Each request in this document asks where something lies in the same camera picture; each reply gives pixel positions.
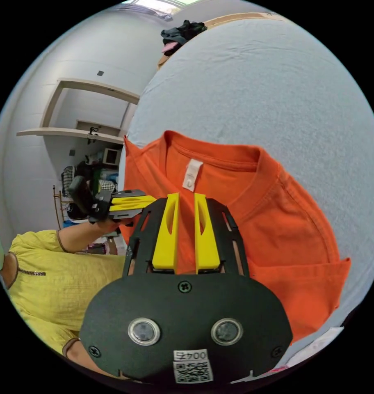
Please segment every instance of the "wooden shelf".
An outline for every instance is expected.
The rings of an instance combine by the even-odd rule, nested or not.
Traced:
[[[95,133],[90,134],[88,131],[76,130],[73,128],[59,128],[59,127],[38,127],[30,128],[28,130],[18,131],[16,133],[18,137],[23,135],[59,135],[64,137],[79,137],[86,138],[88,140],[106,141],[113,144],[123,145],[124,138],[116,137],[113,135]]]

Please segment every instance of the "orange t-shirt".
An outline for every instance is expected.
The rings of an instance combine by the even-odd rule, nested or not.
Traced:
[[[282,302],[293,342],[317,331],[339,306],[350,269],[311,196],[265,150],[220,145],[166,131],[143,149],[125,139],[125,189],[180,194],[177,274],[195,271],[194,193],[182,187],[191,159],[203,162],[194,192],[226,205],[239,227],[250,277]],[[134,227],[122,226],[128,243]]]

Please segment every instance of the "embroidered trim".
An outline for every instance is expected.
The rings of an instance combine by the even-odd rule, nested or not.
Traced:
[[[35,276],[46,276],[46,272],[40,272],[40,271],[26,271],[21,268],[18,268],[18,271],[21,272],[22,274],[26,275],[35,275]]]

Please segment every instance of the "wall shelf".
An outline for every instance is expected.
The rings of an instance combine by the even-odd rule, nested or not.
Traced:
[[[41,135],[41,136],[59,135],[64,137],[79,137],[79,138],[86,138],[88,140],[111,142],[113,144],[118,144],[118,145],[124,144],[123,137],[116,137],[113,135],[102,134],[98,132],[90,134],[90,132],[88,131],[76,130],[73,128],[37,127],[37,128],[30,128],[28,130],[18,131],[16,135],[18,137],[24,135]]]
[[[113,144],[123,145],[123,135],[126,134],[123,130],[120,130],[119,136],[108,135],[104,133],[90,133],[85,130],[71,129],[71,128],[60,128],[60,127],[49,127],[50,120],[55,110],[58,99],[60,98],[63,89],[77,89],[84,90],[87,92],[94,92],[104,94],[105,96],[114,97],[119,100],[127,101],[130,104],[137,105],[139,102],[139,95],[128,92],[122,88],[106,85],[97,81],[80,80],[72,78],[60,78],[57,81],[55,89],[49,98],[46,105],[45,111],[42,116],[41,124],[38,128],[31,128],[28,130],[19,131],[16,133],[18,137],[24,135],[59,135],[64,137],[80,137],[88,140],[98,140],[111,142]]]

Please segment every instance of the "white clothing label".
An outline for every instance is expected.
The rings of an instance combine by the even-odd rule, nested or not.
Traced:
[[[310,345],[306,346],[298,353],[293,355],[287,362],[287,367],[293,367],[302,361],[307,360],[320,350],[328,346],[342,331],[344,327],[331,327],[325,334],[314,340]]]
[[[174,350],[173,372],[176,383],[192,384],[213,381],[207,349]]]
[[[203,163],[201,161],[191,159],[186,170],[183,180],[183,188],[194,192],[196,177],[198,176],[199,169]]]

